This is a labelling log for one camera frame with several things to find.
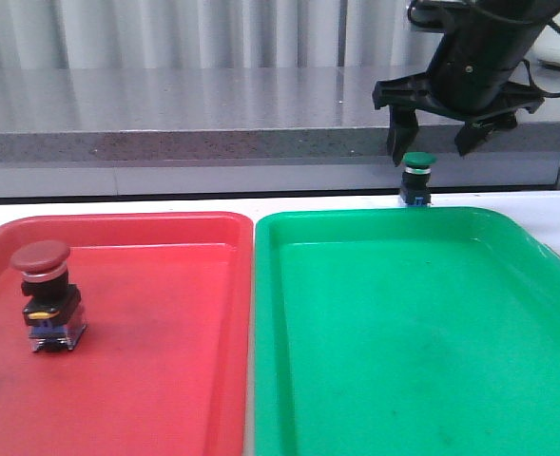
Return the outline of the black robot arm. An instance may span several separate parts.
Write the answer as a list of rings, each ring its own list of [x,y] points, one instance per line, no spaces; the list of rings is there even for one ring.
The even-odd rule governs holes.
[[[376,109],[387,107],[386,141],[394,163],[401,163],[418,132],[416,114],[425,111],[461,121],[454,138],[461,156],[473,152],[495,131],[517,126],[516,113],[535,112],[550,92],[511,76],[545,28],[560,36],[556,1],[412,1],[408,21],[442,39],[427,69],[378,81]]]

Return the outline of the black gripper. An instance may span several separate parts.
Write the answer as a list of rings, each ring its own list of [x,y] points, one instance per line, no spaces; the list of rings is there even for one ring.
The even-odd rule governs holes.
[[[469,112],[449,107],[433,94],[426,73],[377,81],[372,93],[375,109],[390,106],[390,125],[386,148],[395,166],[399,166],[418,133],[415,110],[465,122],[454,138],[460,157],[485,143],[493,132],[511,131],[518,126],[515,112],[525,109],[534,113],[545,98],[528,85],[506,82],[484,108]]]

